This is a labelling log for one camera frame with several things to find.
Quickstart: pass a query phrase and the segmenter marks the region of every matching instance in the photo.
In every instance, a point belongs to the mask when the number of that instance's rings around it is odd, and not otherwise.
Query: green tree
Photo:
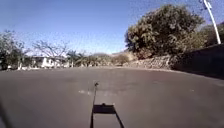
[[[123,64],[127,63],[128,61],[129,59],[125,55],[118,55],[112,58],[112,63],[119,66],[123,66]]]
[[[76,53],[76,51],[73,51],[73,50],[68,51],[67,56],[68,56],[69,62],[71,63],[71,67],[74,67],[75,62],[80,59],[80,56],[78,55],[78,53]]]
[[[13,31],[6,30],[0,34],[1,67],[4,69],[7,69],[8,65],[18,68],[28,51],[24,49],[23,42],[15,39]]]
[[[221,42],[224,42],[224,22],[220,23],[217,25],[218,31],[219,31],[219,36],[221,39]],[[214,30],[213,25],[207,25],[205,27],[203,27],[200,30],[200,33],[205,35],[205,46],[211,46],[211,45],[215,45],[217,44],[217,39],[216,39],[216,33]]]
[[[137,24],[128,28],[125,42],[139,59],[155,55],[184,52],[181,40],[204,22],[186,6],[165,5],[146,13]]]

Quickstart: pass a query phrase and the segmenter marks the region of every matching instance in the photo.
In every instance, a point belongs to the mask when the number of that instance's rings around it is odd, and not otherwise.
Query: sky
[[[125,49],[130,25],[164,4],[186,4],[211,24],[198,0],[0,0],[0,32],[15,31],[26,47],[63,41],[78,52],[111,54]],[[224,1],[211,4],[216,22],[224,21]]]

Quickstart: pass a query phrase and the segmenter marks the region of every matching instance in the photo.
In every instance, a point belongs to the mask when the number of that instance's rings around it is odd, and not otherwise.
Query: house
[[[18,67],[18,70],[66,67],[69,67],[69,62],[64,57],[27,56],[24,58],[23,64]]]

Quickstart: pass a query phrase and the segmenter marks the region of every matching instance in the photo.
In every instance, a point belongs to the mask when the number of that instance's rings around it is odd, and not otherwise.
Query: tree
[[[186,6],[165,5],[146,13],[136,25],[128,28],[125,42],[139,59],[184,52],[181,40],[204,22]]]
[[[123,66],[123,64],[127,63],[128,61],[129,59],[125,55],[118,55],[112,58],[112,63],[119,66]]]
[[[4,31],[0,34],[1,67],[7,69],[8,65],[18,68],[22,65],[23,57],[29,52],[24,43],[15,39],[13,31]]]
[[[52,43],[40,40],[34,43],[33,47],[34,49],[44,54],[45,56],[56,59],[57,57],[61,58],[63,54],[67,52],[68,44],[65,42],[62,42],[60,44],[52,44]]]
[[[98,65],[110,65],[111,63],[111,56],[107,55],[106,53],[95,53],[92,56],[94,56],[97,60],[97,66]]]
[[[221,42],[224,42],[224,22],[217,25]],[[200,30],[200,33],[205,35],[205,46],[217,44],[216,33],[212,25],[207,25]]]
[[[73,50],[68,51],[67,56],[72,67],[74,67],[74,63],[80,59],[80,56],[76,53],[76,51]]]

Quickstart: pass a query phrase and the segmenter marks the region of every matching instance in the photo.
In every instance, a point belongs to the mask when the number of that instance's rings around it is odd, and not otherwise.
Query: asphalt road
[[[1,105],[13,128],[89,128],[95,82],[96,104],[114,105],[125,128],[224,127],[224,81],[186,73],[119,68],[0,72]],[[94,116],[94,128],[116,127],[115,115]]]

